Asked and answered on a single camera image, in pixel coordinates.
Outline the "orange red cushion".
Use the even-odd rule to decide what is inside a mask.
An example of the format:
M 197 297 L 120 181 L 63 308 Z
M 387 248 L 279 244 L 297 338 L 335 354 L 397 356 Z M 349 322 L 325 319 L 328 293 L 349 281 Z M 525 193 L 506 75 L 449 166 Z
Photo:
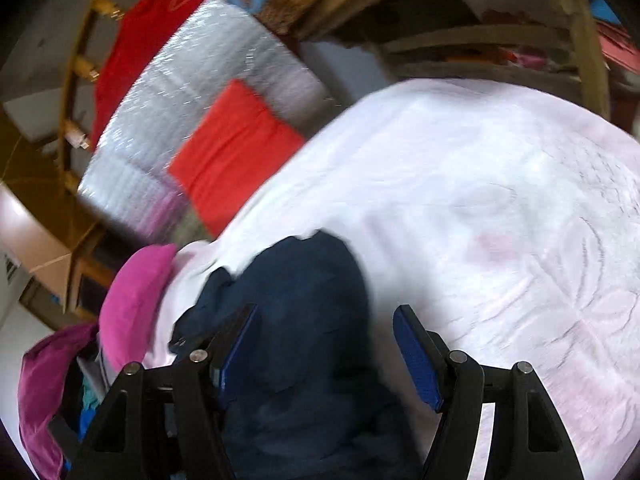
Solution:
M 233 79 L 168 167 L 210 235 L 305 144 L 258 94 Z

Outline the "silver foil insulation panel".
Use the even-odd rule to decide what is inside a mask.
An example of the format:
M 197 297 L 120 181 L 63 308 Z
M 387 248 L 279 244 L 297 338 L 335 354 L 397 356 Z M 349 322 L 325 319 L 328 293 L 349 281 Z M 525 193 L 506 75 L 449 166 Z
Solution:
M 143 244 L 203 233 L 167 168 L 232 79 L 306 138 L 338 112 L 321 80 L 265 26 L 224 0 L 205 0 L 120 102 L 81 178 L 80 202 Z

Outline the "wooden stair railing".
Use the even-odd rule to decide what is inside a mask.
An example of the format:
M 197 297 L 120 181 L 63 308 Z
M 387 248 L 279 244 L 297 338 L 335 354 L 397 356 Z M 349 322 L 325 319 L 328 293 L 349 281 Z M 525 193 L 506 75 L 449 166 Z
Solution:
M 97 62 L 87 55 L 87 47 L 93 29 L 100 18 L 118 23 L 126 14 L 125 9 L 115 0 L 89 0 L 82 18 L 75 43 L 66 64 L 60 114 L 58 114 L 58 178 L 62 190 L 67 194 L 77 193 L 80 177 L 72 169 L 73 150 L 88 151 L 91 142 L 88 133 L 73 118 L 80 84 L 95 84 L 101 69 Z

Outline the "bright blue garment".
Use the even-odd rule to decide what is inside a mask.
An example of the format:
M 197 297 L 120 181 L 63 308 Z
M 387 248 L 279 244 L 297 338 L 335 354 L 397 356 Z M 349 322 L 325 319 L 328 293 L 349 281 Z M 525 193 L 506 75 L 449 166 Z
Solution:
M 100 407 L 100 402 L 96 401 L 85 405 L 80 410 L 69 408 L 61 415 L 62 443 L 64 462 L 63 472 L 68 474 L 72 469 L 72 461 L 77 453 L 77 449 L 88 432 L 96 412 Z

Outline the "pink white bed blanket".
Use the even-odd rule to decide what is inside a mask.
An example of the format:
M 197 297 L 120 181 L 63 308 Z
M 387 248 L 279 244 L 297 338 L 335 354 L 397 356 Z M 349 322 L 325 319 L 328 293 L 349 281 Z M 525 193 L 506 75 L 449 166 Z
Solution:
M 639 442 L 639 144 L 527 88 L 415 79 L 370 94 L 317 133 L 213 243 L 181 249 L 143 362 L 172 361 L 178 317 L 209 274 L 243 271 L 285 237 L 325 230 L 367 283 L 372 340 L 418 448 L 423 406 L 390 318 L 408 304 L 452 348 L 532 363 L 588 479 Z

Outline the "wooden side table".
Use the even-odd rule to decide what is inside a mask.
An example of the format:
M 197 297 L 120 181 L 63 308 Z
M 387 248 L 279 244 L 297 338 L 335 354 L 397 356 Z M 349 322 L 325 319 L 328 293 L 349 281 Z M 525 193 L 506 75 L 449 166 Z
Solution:
M 297 35 L 368 47 L 395 80 L 518 84 L 618 124 L 639 109 L 639 52 L 588 0 L 319 0 Z

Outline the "navy blue jacket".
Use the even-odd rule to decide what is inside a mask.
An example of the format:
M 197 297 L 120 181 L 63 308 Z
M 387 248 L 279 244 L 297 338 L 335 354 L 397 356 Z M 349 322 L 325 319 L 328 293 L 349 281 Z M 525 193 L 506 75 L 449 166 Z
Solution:
M 224 446 L 240 479 L 413 479 L 421 461 L 399 399 L 372 359 L 369 304 L 347 246 L 288 237 L 238 276 L 209 275 L 169 348 L 187 356 L 242 307 L 259 332 Z

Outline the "maroon purple garment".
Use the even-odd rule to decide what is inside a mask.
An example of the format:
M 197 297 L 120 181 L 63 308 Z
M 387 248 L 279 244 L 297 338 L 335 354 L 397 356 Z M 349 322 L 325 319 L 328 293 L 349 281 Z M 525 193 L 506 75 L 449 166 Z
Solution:
M 18 434 L 40 479 L 58 479 L 63 452 L 48 430 L 63 400 L 70 364 L 96 339 L 96 324 L 68 326 L 41 339 L 23 356 L 17 388 Z

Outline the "magenta pink pillow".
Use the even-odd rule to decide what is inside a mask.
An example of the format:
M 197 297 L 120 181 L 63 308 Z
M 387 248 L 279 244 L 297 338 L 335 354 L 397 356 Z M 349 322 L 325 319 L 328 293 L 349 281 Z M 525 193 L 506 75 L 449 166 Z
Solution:
M 99 314 L 100 344 L 115 372 L 142 362 L 176 252 L 173 244 L 143 247 L 115 275 Z

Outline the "red cloth on railing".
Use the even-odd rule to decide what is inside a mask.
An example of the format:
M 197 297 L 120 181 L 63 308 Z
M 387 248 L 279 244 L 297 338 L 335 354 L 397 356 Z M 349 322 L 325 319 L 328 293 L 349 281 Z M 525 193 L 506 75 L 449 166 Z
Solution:
M 145 67 L 204 0 L 139 0 L 120 22 L 94 86 L 93 148 Z

